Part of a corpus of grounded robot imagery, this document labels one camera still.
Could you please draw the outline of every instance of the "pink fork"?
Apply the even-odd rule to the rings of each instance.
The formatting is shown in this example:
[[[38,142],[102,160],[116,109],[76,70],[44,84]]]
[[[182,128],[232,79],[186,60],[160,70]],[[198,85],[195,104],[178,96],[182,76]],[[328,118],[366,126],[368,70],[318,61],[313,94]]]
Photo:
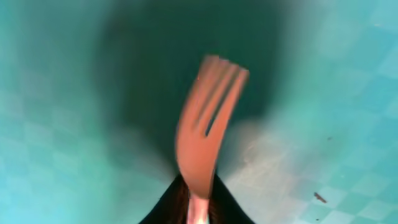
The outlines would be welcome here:
[[[217,56],[206,57],[201,66],[185,103],[176,140],[177,163],[190,189],[190,202],[207,202],[204,206],[208,206],[218,151],[248,75],[247,70]],[[207,208],[205,212],[200,216],[207,215]],[[195,216],[189,211],[188,221],[193,223]]]

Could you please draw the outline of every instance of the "utensil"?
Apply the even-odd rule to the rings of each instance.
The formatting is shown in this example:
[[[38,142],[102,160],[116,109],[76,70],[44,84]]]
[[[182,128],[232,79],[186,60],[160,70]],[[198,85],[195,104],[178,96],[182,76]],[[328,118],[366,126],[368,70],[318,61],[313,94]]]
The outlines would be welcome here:
[[[177,129],[177,163],[191,199],[211,195],[218,151],[249,72],[207,56],[202,63]]]

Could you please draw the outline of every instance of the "teal checkered surface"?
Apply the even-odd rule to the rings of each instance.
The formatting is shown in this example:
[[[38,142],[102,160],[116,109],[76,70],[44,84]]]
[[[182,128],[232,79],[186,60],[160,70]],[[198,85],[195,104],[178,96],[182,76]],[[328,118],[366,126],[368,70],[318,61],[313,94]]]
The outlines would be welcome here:
[[[132,15],[146,3],[131,2]],[[109,160],[152,147],[138,130],[107,130],[113,112],[91,80],[112,7],[0,1],[0,223],[138,223],[171,182],[141,172],[138,154],[124,169]],[[287,78],[271,115],[229,130],[223,150],[240,147],[243,165],[226,185],[256,223],[397,224],[398,1],[284,10]]]

